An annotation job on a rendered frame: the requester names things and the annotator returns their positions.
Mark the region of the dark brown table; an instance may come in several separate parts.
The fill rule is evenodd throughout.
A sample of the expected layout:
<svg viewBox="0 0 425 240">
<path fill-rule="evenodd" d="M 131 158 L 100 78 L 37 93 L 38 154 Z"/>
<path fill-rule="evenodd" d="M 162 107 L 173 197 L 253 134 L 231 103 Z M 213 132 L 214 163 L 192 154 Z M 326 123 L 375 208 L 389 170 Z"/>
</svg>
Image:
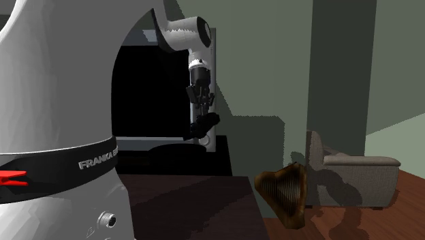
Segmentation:
<svg viewBox="0 0 425 240">
<path fill-rule="evenodd" d="M 136 240 L 270 240 L 247 177 L 120 178 Z"/>
</svg>

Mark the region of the grey sofa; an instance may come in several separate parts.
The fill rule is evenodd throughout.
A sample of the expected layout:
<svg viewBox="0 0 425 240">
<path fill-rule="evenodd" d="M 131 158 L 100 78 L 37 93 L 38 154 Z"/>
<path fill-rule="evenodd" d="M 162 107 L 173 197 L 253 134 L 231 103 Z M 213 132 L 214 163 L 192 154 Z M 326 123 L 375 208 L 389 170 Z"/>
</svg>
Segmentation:
<svg viewBox="0 0 425 240">
<path fill-rule="evenodd" d="M 384 208 L 398 182 L 400 162 L 331 149 L 316 131 L 306 132 L 307 205 Z"/>
</svg>

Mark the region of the black angular object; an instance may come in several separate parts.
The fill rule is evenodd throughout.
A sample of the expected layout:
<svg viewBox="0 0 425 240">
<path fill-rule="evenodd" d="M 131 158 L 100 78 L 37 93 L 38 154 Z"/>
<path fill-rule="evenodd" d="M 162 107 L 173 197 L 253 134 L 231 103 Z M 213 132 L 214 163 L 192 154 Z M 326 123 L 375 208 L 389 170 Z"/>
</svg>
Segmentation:
<svg viewBox="0 0 425 240">
<path fill-rule="evenodd" d="M 219 122 L 220 116 L 215 112 L 197 116 L 196 121 L 190 125 L 189 133 L 183 136 L 183 140 L 190 140 L 193 138 L 201 139 Z"/>
</svg>

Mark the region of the brown harp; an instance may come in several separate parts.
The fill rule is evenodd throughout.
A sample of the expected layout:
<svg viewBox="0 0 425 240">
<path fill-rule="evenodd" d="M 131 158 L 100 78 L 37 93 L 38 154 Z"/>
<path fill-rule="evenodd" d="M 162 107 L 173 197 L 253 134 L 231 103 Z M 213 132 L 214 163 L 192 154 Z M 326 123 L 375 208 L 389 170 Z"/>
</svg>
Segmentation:
<svg viewBox="0 0 425 240">
<path fill-rule="evenodd" d="M 303 165 L 295 162 L 276 172 L 262 172 L 254 184 L 286 229 L 305 226 L 307 174 Z"/>
</svg>

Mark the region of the grey framed television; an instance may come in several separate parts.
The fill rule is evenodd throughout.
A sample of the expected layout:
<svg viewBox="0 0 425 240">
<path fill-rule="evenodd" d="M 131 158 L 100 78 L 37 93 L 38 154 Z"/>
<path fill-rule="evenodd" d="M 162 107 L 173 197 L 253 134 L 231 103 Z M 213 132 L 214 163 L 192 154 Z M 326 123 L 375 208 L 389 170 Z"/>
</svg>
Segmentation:
<svg viewBox="0 0 425 240">
<path fill-rule="evenodd" d="M 189 100 L 189 52 L 160 49 L 155 31 L 129 32 L 112 76 L 112 132 L 121 151 L 181 144 L 200 111 Z"/>
</svg>

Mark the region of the black television stand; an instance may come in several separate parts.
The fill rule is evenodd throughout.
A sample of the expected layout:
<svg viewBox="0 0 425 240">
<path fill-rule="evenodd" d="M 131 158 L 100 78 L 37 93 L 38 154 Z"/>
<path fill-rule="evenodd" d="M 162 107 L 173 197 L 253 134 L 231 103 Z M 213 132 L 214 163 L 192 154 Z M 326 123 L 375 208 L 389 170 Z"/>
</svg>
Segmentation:
<svg viewBox="0 0 425 240">
<path fill-rule="evenodd" d="M 232 166 L 226 136 L 218 136 L 216 150 L 191 143 L 158 145 L 147 151 L 120 150 L 116 170 L 134 175 L 231 176 Z"/>
</svg>

